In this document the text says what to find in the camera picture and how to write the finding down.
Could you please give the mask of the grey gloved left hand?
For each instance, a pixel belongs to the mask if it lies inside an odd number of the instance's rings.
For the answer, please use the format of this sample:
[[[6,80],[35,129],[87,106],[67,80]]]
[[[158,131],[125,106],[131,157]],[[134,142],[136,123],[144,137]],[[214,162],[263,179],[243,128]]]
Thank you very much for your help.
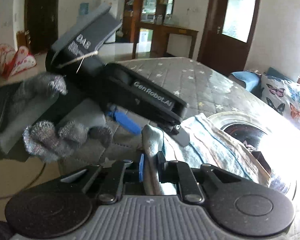
[[[42,72],[0,87],[0,159],[58,161],[90,139],[108,148],[113,131],[99,105],[61,75]]]

